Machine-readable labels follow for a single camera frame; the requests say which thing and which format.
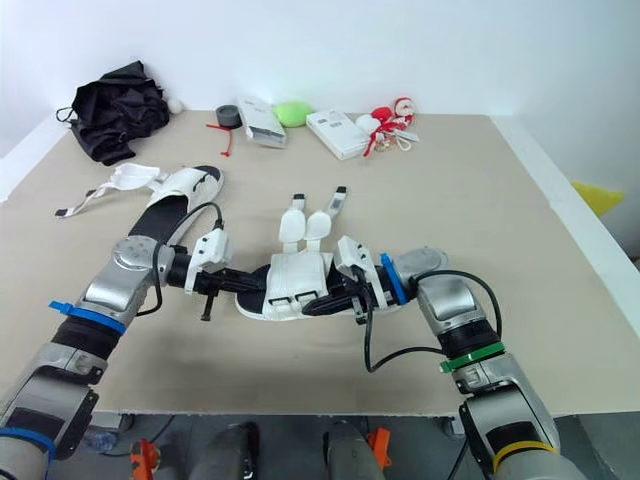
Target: white wall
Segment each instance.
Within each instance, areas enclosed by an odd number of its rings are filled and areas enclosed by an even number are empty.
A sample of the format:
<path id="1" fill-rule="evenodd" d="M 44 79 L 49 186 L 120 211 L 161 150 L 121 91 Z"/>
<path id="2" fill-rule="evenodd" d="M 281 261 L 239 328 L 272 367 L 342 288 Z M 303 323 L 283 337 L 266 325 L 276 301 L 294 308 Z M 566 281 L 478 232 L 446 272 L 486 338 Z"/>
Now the white wall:
<path id="1" fill-rule="evenodd" d="M 640 254 L 636 3 L 4 0 L 0 132 L 16 141 L 135 59 L 194 109 L 250 91 L 348 111 L 409 94 L 422 112 L 518 114 L 571 179 L 626 191 L 604 220 Z"/>
<path id="2" fill-rule="evenodd" d="M 518 108 L 524 125 L 569 180 L 625 192 L 602 217 L 622 248 L 640 256 L 640 2 L 576 12 L 579 41 L 563 75 Z"/>

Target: yellow object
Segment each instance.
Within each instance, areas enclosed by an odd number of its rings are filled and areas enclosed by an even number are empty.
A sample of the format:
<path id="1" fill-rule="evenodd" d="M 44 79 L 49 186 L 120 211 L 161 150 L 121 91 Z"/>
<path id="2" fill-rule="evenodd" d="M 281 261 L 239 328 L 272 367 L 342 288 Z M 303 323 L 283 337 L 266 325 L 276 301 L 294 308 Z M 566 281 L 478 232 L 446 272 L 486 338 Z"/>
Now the yellow object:
<path id="1" fill-rule="evenodd" d="M 624 193 L 622 192 L 604 190 L 579 182 L 571 182 L 571 185 L 598 216 L 604 215 L 624 199 Z"/>
<path id="2" fill-rule="evenodd" d="M 498 471 L 498 466 L 500 466 L 500 462 L 504 457 L 510 453 L 517 452 L 518 450 L 546 450 L 547 452 L 558 453 L 558 450 L 553 448 L 551 445 L 533 440 L 510 443 L 506 447 L 501 448 L 498 453 L 496 453 L 496 456 L 493 457 L 493 473 Z"/>

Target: green cable tie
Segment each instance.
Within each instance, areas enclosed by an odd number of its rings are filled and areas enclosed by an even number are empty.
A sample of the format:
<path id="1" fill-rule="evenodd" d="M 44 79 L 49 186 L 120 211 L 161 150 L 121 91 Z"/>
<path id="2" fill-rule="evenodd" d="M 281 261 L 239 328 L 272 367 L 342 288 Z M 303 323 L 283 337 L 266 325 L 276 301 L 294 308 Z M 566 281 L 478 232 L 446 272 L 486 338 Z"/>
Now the green cable tie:
<path id="1" fill-rule="evenodd" d="M 461 357 L 454 358 L 453 360 L 445 360 L 440 364 L 440 370 L 442 371 L 442 373 L 451 373 L 454 370 L 459 369 L 460 367 L 464 367 L 465 365 L 469 365 L 470 363 L 482 360 L 483 358 L 493 355 L 494 353 L 503 351 L 504 345 L 502 344 L 502 342 L 492 343 L 491 345 L 479 348 L 478 350 L 474 350 L 471 353 L 467 353 L 466 355 L 462 355 Z"/>

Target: blue cable tie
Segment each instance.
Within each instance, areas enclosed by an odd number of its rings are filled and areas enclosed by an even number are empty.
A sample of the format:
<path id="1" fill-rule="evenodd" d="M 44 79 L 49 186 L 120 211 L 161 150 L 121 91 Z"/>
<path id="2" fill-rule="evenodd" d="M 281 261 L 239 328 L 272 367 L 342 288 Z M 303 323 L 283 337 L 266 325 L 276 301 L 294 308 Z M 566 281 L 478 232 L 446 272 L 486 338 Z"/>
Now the blue cable tie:
<path id="1" fill-rule="evenodd" d="M 386 253 L 381 253 L 380 261 L 382 262 L 382 266 L 389 275 L 389 280 L 391 280 L 393 290 L 396 292 L 396 296 L 398 297 L 398 305 L 404 305 L 405 303 L 407 303 L 407 296 L 404 293 L 404 288 L 402 288 L 402 282 L 398 277 L 396 268 L 393 266 L 393 260 L 391 260 L 391 257 Z"/>
<path id="2" fill-rule="evenodd" d="M 49 453 L 49 463 L 54 459 L 56 454 L 56 446 L 46 435 L 43 435 L 33 430 L 27 430 L 26 428 L 5 427 L 0 428 L 0 437 L 19 438 L 21 440 L 28 440 L 35 442 L 38 445 L 44 447 Z"/>
<path id="3" fill-rule="evenodd" d="M 124 335 L 124 332 L 127 330 L 127 327 L 125 327 L 124 324 L 118 322 L 117 320 L 114 320 L 111 317 L 103 315 L 102 313 L 86 310 L 84 308 L 74 307 L 70 303 L 52 301 L 49 304 L 49 308 L 58 310 L 63 315 L 72 315 L 74 317 L 84 318 L 105 327 L 109 327 L 110 329 L 118 332 L 120 335 Z"/>

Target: orange clip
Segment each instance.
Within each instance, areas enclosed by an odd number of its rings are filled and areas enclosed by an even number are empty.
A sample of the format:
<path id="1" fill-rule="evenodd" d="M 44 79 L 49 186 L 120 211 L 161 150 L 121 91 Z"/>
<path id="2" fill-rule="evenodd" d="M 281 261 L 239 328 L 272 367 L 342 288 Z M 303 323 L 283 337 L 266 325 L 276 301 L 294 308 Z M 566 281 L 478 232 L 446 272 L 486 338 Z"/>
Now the orange clip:
<path id="1" fill-rule="evenodd" d="M 153 480 L 153 472 L 160 463 L 160 451 L 149 440 L 138 440 L 131 447 L 131 478 Z"/>
<path id="2" fill-rule="evenodd" d="M 374 433 L 367 435 L 367 441 L 380 469 L 384 470 L 385 467 L 390 467 L 392 463 L 387 452 L 389 451 L 389 442 L 391 442 L 391 431 L 386 428 L 377 428 Z"/>

